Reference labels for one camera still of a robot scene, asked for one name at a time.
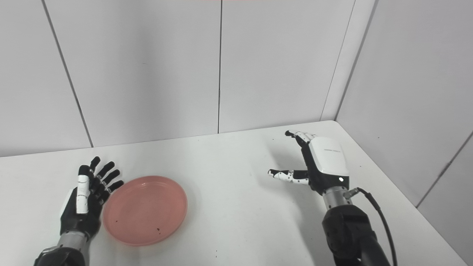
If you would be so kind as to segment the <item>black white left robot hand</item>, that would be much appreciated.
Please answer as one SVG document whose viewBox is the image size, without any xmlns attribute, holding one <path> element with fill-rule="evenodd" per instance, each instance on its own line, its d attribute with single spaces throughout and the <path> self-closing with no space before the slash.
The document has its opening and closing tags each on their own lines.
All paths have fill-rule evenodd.
<svg viewBox="0 0 473 266">
<path fill-rule="evenodd" d="M 100 229 L 105 203 L 125 184 L 118 179 L 120 170 L 115 168 L 115 162 L 110 161 L 97 171 L 100 162 L 101 158 L 96 156 L 89 165 L 79 167 L 76 187 L 72 189 L 60 217 L 61 235 L 80 232 L 90 240 Z"/>
</svg>

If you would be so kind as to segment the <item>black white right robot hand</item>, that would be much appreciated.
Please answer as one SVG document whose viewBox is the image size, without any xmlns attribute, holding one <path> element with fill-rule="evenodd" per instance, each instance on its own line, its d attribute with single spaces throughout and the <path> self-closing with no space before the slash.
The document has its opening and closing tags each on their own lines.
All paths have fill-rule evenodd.
<svg viewBox="0 0 473 266">
<path fill-rule="evenodd" d="M 269 176 L 289 183 L 309 185 L 319 195 L 324 195 L 333 187 L 349 189 L 350 174 L 338 141 L 301 131 L 286 131 L 285 135 L 294 138 L 301 147 L 306 170 L 269 169 Z"/>
</svg>

